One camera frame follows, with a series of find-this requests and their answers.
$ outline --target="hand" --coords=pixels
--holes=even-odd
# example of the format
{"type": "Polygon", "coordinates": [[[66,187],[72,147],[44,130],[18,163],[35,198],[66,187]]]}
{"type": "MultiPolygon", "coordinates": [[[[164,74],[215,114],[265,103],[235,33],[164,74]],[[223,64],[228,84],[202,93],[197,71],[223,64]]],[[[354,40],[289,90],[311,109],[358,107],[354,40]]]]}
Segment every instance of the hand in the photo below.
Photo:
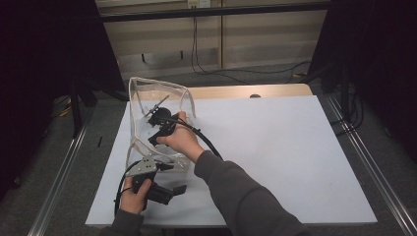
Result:
{"type": "Polygon", "coordinates": [[[142,184],[141,188],[139,189],[138,193],[135,194],[132,190],[132,177],[126,177],[123,189],[128,190],[124,191],[122,194],[120,208],[129,213],[140,214],[142,212],[142,209],[144,209],[145,198],[147,196],[151,184],[152,181],[150,179],[146,179],[142,184]]]}
{"type": "MultiPolygon", "coordinates": [[[[184,111],[178,112],[179,120],[186,121],[184,111]]],[[[158,137],[156,141],[162,145],[168,145],[172,149],[184,153],[194,163],[196,163],[200,154],[205,151],[197,141],[196,135],[189,128],[177,124],[172,135],[167,137],[158,137]]]]}

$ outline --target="right hand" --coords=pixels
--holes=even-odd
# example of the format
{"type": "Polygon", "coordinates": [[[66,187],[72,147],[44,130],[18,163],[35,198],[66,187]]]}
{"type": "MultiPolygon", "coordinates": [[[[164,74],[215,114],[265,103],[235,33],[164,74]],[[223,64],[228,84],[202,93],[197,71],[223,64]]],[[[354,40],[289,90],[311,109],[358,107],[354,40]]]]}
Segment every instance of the right hand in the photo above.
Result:
{"type": "MultiPolygon", "coordinates": [[[[179,120],[186,121],[184,111],[178,112],[179,120]]],[[[172,135],[166,137],[158,137],[156,141],[162,145],[168,145],[172,149],[184,153],[188,158],[196,163],[199,156],[205,151],[197,140],[196,135],[189,128],[176,124],[175,131],[172,135]]]]}

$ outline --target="white board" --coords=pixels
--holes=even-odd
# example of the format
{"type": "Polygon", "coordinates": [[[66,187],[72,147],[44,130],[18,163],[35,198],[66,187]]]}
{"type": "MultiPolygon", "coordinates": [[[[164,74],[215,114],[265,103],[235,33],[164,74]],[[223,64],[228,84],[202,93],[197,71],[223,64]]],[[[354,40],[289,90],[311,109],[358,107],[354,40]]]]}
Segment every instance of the white board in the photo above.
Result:
{"type": "MultiPolygon", "coordinates": [[[[301,222],[377,222],[315,96],[195,102],[195,127],[225,160],[242,166],[301,222]]],[[[113,221],[113,200],[124,172],[129,140],[127,107],[87,225],[101,227],[113,221]]],[[[143,212],[145,224],[169,228],[225,225],[206,183],[194,175],[194,165],[187,173],[159,173],[155,181],[167,188],[187,184],[188,189],[168,206],[149,202],[143,212]]]]}

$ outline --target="gray sweatshirt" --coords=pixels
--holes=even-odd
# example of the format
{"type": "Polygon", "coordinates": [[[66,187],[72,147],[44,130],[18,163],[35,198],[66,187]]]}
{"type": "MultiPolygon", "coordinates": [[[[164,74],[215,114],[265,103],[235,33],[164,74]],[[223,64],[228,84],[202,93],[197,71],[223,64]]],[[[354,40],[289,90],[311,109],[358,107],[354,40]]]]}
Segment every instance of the gray sweatshirt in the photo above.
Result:
{"type": "MultiPolygon", "coordinates": [[[[222,161],[206,150],[200,155],[194,173],[208,184],[212,200],[234,236],[311,235],[267,188],[236,163],[222,161]]],[[[119,209],[113,224],[103,228],[99,235],[137,236],[143,221],[143,216],[119,209]]]]}

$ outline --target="electrical outlet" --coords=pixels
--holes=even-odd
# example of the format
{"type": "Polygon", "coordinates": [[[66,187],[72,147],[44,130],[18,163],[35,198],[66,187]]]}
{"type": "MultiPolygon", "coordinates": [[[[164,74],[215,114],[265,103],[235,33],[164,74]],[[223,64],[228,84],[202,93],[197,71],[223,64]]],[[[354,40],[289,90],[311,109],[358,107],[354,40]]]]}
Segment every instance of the electrical outlet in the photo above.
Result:
{"type": "Polygon", "coordinates": [[[210,8],[210,0],[199,0],[199,8],[210,8]]]}
{"type": "Polygon", "coordinates": [[[198,8],[199,7],[199,0],[188,0],[188,8],[198,8]]]}

